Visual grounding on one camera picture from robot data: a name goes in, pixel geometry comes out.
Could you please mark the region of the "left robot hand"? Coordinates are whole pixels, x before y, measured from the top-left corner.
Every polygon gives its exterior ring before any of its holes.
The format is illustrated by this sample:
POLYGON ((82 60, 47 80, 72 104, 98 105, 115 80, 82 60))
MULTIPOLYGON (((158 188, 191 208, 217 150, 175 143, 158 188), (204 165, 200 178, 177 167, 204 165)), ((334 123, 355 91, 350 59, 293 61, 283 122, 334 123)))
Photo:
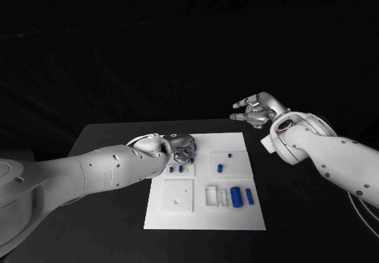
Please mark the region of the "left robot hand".
POLYGON ((171 145, 172 160, 180 164, 194 162, 195 143, 194 138, 188 134, 171 133, 162 136, 171 145))

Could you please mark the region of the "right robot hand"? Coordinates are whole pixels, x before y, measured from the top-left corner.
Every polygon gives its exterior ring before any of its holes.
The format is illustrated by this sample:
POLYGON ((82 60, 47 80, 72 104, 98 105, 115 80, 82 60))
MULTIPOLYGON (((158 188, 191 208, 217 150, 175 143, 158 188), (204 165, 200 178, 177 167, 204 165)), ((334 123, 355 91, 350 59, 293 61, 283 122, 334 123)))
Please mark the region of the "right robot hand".
POLYGON ((244 112, 232 113, 229 119, 247 122, 255 129, 291 111, 268 92, 259 92, 233 104, 233 109, 240 107, 244 107, 244 112))

